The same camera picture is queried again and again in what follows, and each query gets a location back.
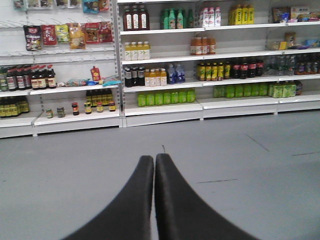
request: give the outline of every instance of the sauce jar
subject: sauce jar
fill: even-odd
[[[52,111],[51,108],[47,108],[45,110],[45,115],[47,119],[52,119],[54,117],[54,112]]]
[[[58,118],[64,118],[66,116],[65,109],[63,106],[59,106],[56,108]]]
[[[84,103],[84,112],[85,114],[91,114],[91,103],[90,102],[85,102]]]
[[[74,116],[79,115],[79,105],[77,102],[73,102],[71,103],[71,107],[72,107],[72,113]]]

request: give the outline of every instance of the jar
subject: jar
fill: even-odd
[[[91,114],[91,102],[85,102],[84,103],[84,112],[85,114]]]
[[[73,102],[71,103],[71,107],[72,107],[72,113],[74,116],[79,115],[79,105],[77,102]]]
[[[102,102],[98,102],[98,105],[96,106],[96,111],[98,113],[103,113],[104,112],[104,107],[102,106]]]
[[[115,112],[116,111],[116,103],[115,101],[109,101],[109,111],[110,112]]]
[[[56,108],[58,118],[64,118],[66,116],[65,109],[63,106],[59,106]]]
[[[54,112],[51,108],[45,110],[45,115],[47,119],[52,119],[54,117]]]

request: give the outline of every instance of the black snack bag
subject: black snack bag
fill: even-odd
[[[41,50],[41,27],[36,25],[23,26],[27,51]]]

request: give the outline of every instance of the floor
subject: floor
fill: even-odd
[[[0,139],[0,239],[59,240],[169,153],[213,208],[261,240],[320,239],[320,111]],[[157,240],[154,212],[152,239]]]

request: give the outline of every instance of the blue package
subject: blue package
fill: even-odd
[[[97,14],[99,3],[97,0],[82,0],[82,10],[85,14]]]

